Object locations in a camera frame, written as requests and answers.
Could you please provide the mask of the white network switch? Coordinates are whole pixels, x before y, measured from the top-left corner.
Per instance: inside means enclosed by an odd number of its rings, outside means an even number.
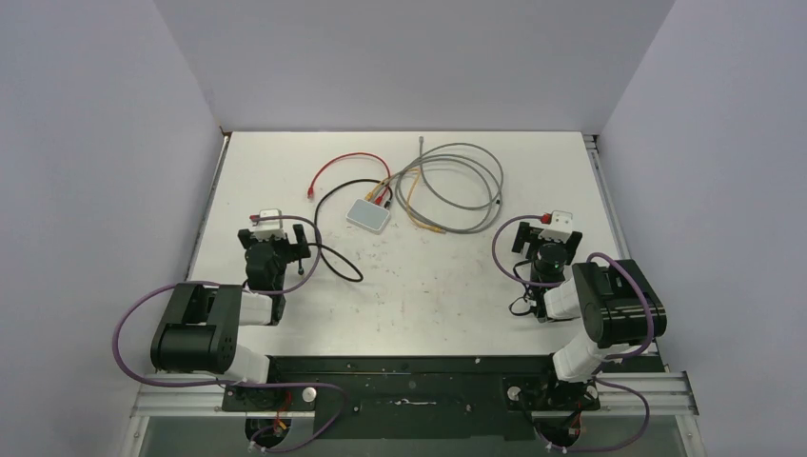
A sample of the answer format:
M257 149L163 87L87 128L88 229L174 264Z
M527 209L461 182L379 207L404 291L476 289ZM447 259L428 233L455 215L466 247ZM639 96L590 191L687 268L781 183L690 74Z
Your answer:
M351 225L380 234L390 220L390 211L364 199L357 199L345 216Z

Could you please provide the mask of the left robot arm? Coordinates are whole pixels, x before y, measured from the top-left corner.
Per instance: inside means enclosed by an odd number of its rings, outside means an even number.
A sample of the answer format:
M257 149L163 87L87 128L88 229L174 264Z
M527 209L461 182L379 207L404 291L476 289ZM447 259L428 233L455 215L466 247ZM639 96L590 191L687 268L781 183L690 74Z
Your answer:
M243 228L246 285L207 286L181 283L167 302L150 346L154 367L170 372L206 372L247 382L246 397L257 408L277 407L284 384L269 374L271 360L238 343L239 330L276 326L286 305L286 266L311 257L301 224L290 242L280 224Z

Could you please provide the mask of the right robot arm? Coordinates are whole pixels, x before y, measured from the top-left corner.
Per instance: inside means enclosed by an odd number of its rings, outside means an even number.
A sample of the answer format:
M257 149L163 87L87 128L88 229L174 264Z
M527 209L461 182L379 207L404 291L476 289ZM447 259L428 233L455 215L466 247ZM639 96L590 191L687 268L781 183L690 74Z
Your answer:
M518 226L513 251L524 256L526 314L541 323L580 320L581 331L553 353L553 372L538 382L541 400L563 407L604 365L636 357L666 331L664 305L632 259L601 252L583 262L574 256L579 231L554 232L547 224Z

